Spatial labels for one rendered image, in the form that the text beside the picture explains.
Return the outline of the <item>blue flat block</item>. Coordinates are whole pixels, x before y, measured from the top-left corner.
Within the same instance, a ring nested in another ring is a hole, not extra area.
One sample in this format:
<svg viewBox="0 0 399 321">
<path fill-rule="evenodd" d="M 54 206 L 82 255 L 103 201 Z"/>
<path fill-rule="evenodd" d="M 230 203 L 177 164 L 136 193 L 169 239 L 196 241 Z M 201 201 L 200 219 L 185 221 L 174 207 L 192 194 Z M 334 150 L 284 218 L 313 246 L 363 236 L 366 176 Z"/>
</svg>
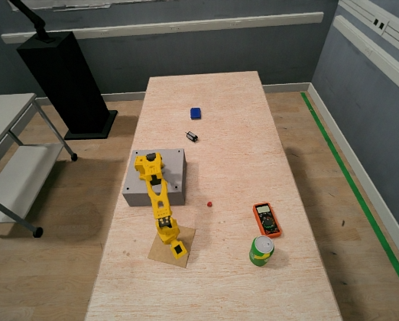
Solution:
<svg viewBox="0 0 399 321">
<path fill-rule="evenodd" d="M 198 120 L 201 118 L 201 114 L 200 114 L 201 110 L 200 108 L 191 108 L 190 109 L 190 117 L 191 120 Z"/>
</svg>

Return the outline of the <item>orange digital multimeter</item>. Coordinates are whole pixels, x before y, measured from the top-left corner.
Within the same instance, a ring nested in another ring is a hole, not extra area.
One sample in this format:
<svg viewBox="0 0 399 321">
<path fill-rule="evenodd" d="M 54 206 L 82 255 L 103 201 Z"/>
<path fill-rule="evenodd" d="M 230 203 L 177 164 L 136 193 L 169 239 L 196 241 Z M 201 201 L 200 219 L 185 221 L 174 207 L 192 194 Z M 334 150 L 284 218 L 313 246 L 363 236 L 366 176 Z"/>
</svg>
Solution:
<svg viewBox="0 0 399 321">
<path fill-rule="evenodd" d="M 261 235 L 269 238 L 277 238 L 281 235 L 280 226 L 277 223 L 270 203 L 254 204 L 252 210 Z"/>
</svg>

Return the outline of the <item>tan mat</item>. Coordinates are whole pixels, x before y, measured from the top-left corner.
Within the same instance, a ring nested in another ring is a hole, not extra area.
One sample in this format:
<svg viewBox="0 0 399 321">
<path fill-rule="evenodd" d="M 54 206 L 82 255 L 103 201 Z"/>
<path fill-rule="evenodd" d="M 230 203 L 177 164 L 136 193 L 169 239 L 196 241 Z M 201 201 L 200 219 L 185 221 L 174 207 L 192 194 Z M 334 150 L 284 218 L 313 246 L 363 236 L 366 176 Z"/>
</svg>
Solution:
<svg viewBox="0 0 399 321">
<path fill-rule="evenodd" d="M 148 259 L 186 268 L 196 230 L 181 225 L 178 225 L 178 228 L 180 230 L 180 234 L 177 236 L 177 241 L 181 241 L 183 243 L 187 253 L 176 259 L 170 249 L 170 245 L 165 245 L 157 233 L 151 246 L 151 250 L 148 254 Z"/>
</svg>

